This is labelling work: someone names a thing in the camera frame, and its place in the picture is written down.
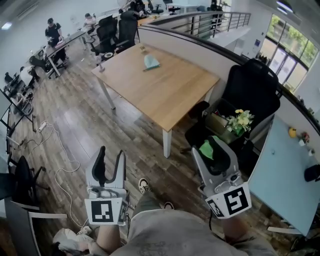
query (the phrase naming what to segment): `white cable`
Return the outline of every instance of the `white cable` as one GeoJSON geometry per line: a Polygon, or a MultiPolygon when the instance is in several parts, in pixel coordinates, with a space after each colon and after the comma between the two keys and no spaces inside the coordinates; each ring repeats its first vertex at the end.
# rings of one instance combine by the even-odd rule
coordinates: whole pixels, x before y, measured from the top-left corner
{"type": "Polygon", "coordinates": [[[66,170],[66,169],[63,169],[63,168],[59,168],[59,169],[55,172],[54,180],[55,180],[55,182],[57,183],[57,185],[59,186],[59,188],[62,189],[62,190],[69,196],[69,198],[70,198],[70,210],[69,210],[70,218],[73,220],[73,222],[74,222],[78,227],[83,228],[83,227],[86,225],[86,223],[87,223],[87,221],[88,221],[88,218],[86,219],[86,221],[83,223],[82,226],[79,225],[79,224],[74,220],[74,218],[72,217],[72,213],[71,213],[72,203],[73,203],[72,197],[71,197],[71,195],[70,195],[62,186],[60,186],[60,184],[59,184],[58,181],[57,181],[57,174],[58,174],[58,172],[59,172],[60,170],[63,170],[64,172],[71,174],[71,173],[76,172],[76,171],[80,168],[81,164],[80,164],[79,161],[76,161],[76,160],[71,161],[71,160],[69,159],[69,156],[68,156],[68,154],[67,154],[67,151],[66,151],[66,149],[65,149],[65,147],[64,147],[64,145],[62,144],[62,141],[61,141],[61,139],[60,139],[60,134],[59,134],[59,132],[54,128],[54,126],[53,126],[52,124],[50,124],[47,120],[43,121],[43,122],[41,123],[41,125],[42,125],[43,123],[46,123],[46,127],[52,128],[52,130],[51,130],[51,132],[50,132],[50,135],[49,135],[48,138],[46,138],[46,139],[45,139],[44,141],[42,141],[40,144],[36,145],[36,146],[31,150],[31,152],[30,152],[30,154],[29,154],[29,156],[28,156],[28,158],[27,158],[27,161],[29,160],[29,157],[30,157],[32,151],[33,151],[36,147],[38,147],[38,146],[42,145],[43,143],[45,143],[45,142],[50,138],[50,136],[52,135],[52,132],[55,131],[55,132],[57,133],[57,135],[58,135],[60,144],[61,144],[61,146],[62,146],[62,148],[63,148],[63,150],[64,150],[64,152],[65,152],[65,155],[66,155],[67,159],[69,160],[70,163],[78,163],[78,167],[75,168],[75,169],[73,169],[73,170],[66,170]]]}

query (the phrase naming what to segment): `white shirt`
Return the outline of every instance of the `white shirt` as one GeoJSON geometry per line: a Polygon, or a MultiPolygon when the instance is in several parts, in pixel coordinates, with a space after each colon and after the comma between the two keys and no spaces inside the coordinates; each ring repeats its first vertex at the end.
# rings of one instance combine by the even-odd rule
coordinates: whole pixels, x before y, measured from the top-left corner
{"type": "Polygon", "coordinates": [[[84,22],[86,23],[86,25],[84,26],[84,30],[85,30],[85,32],[88,32],[89,30],[95,28],[96,18],[91,16],[91,18],[86,18],[84,20],[84,22]]]}
{"type": "Polygon", "coordinates": [[[32,75],[28,73],[31,69],[31,66],[26,66],[20,73],[20,77],[26,86],[28,86],[32,80],[32,75]]]}

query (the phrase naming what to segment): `green object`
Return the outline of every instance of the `green object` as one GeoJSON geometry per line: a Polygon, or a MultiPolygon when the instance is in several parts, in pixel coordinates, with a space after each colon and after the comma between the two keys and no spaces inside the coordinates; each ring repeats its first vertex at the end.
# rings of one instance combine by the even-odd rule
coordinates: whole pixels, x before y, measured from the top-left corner
{"type": "Polygon", "coordinates": [[[207,158],[209,158],[209,159],[211,159],[211,160],[213,160],[214,159],[214,157],[213,157],[213,155],[214,155],[214,149],[211,147],[211,145],[210,145],[210,143],[209,143],[209,140],[205,140],[204,141],[204,143],[202,144],[202,146],[199,148],[199,150],[201,151],[201,153],[205,156],[205,157],[207,157],[207,158]]]}

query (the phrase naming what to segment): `light blue table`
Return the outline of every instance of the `light blue table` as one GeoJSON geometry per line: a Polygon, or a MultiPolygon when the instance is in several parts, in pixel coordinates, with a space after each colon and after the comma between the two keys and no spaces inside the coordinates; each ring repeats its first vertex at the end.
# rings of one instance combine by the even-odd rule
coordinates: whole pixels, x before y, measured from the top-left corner
{"type": "Polygon", "coordinates": [[[249,178],[249,189],[306,236],[318,207],[320,181],[306,182],[304,171],[318,162],[297,138],[290,138],[288,130],[275,116],[249,178]]]}

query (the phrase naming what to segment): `ceiling light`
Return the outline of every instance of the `ceiling light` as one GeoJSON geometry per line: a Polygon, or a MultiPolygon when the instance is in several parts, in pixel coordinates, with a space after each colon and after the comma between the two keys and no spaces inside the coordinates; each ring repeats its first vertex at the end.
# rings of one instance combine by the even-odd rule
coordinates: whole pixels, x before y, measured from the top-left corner
{"type": "Polygon", "coordinates": [[[291,5],[285,1],[285,0],[277,0],[276,3],[281,6],[283,9],[285,9],[286,11],[293,13],[294,11],[292,10],[291,5]]]}
{"type": "Polygon", "coordinates": [[[4,24],[4,25],[1,27],[1,29],[2,29],[2,30],[8,30],[8,29],[10,29],[11,25],[12,25],[12,23],[7,22],[6,24],[4,24]]]}
{"type": "Polygon", "coordinates": [[[282,8],[281,6],[278,6],[277,9],[278,9],[280,12],[282,12],[283,14],[285,14],[285,15],[288,14],[287,11],[286,11],[284,8],[282,8]]]}

